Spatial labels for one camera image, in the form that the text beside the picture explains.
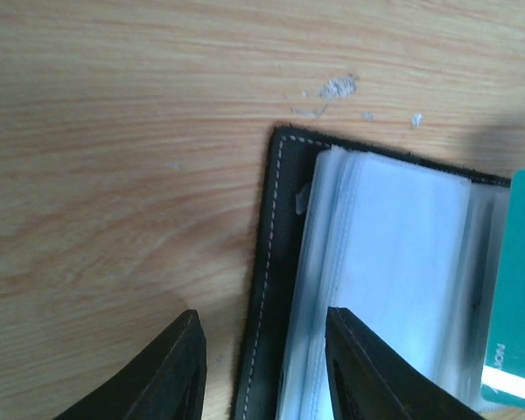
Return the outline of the teal credit card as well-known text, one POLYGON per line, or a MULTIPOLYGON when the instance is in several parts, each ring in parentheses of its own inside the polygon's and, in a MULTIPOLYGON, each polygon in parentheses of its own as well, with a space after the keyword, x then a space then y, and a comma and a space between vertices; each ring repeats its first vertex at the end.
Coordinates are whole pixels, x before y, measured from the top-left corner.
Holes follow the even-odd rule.
POLYGON ((511 181, 480 390, 525 409, 525 169, 511 181))

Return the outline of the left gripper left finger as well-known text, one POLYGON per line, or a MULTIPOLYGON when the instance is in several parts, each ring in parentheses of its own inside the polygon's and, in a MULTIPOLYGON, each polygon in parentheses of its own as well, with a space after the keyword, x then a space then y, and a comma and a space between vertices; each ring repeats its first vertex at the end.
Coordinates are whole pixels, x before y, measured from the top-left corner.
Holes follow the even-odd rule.
POLYGON ((113 377, 58 419, 200 419, 207 340, 199 314, 183 311, 113 377))

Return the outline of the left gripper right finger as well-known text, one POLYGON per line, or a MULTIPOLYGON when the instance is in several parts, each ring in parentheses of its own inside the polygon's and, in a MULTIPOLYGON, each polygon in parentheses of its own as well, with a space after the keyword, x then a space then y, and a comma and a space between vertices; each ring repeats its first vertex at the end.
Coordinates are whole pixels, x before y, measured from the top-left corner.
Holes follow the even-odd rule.
POLYGON ((325 357, 335 419, 481 419, 347 308, 329 307, 325 357))

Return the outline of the black leather card holder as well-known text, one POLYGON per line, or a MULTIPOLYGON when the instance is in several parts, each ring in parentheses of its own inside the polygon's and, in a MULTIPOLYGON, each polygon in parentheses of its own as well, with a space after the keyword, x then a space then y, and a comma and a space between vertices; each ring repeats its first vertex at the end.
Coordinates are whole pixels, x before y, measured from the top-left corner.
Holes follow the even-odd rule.
POLYGON ((329 307, 478 412, 507 178, 276 128, 232 404, 235 419, 329 419, 329 307))

